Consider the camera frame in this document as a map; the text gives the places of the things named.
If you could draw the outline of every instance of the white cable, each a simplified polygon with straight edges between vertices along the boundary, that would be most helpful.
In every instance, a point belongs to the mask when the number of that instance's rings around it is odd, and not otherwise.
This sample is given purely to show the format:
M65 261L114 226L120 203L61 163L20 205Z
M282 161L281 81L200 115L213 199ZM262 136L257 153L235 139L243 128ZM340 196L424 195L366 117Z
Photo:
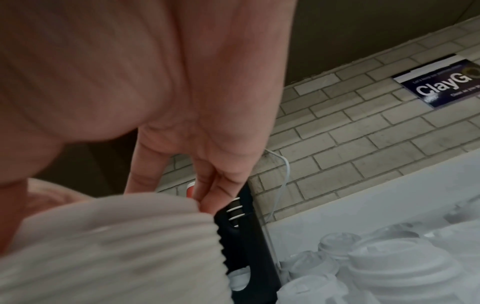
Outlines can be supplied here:
M280 202L280 198L282 197L282 194L283 194L285 188L287 187L287 183L290 180L290 163L289 163L288 159L284 158L281 155L276 154L274 151L270 151L270 150L267 150L267 149L265 149L265 151L267 151L270 154L275 155L278 158L281 158L285 162L285 166L286 166L285 180L283 181L283 184L281 185L280 189L276 193L275 203L273 203L273 207L271 208L270 214L267 216L267 218L265 220L265 223L268 223L272 219L272 217L274 215L274 212L275 212L275 209L277 208L277 205Z

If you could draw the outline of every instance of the tiled wall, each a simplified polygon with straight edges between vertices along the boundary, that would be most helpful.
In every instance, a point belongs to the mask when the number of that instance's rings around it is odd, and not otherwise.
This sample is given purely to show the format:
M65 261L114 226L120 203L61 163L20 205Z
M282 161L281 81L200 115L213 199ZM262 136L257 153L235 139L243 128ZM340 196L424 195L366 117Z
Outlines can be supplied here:
M433 111L390 76L448 55L480 63L480 18L285 88L267 148L290 161L276 220L480 148L480 99ZM159 191L185 195L194 180L178 155ZM285 166L264 155L250 184L268 214Z

